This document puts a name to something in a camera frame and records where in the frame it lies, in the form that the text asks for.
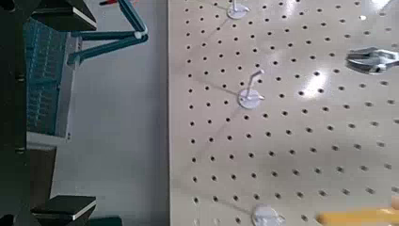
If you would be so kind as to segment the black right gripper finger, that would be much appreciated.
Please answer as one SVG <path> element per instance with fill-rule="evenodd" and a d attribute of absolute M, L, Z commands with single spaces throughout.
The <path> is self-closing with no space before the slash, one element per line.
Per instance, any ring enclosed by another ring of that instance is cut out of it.
<path fill-rule="evenodd" d="M 95 197 L 57 195 L 34 207 L 31 214 L 40 226 L 86 226 L 95 208 Z"/>
<path fill-rule="evenodd" d="M 97 22 L 84 0 L 41 0 L 31 17 L 56 31 L 95 31 Z"/>

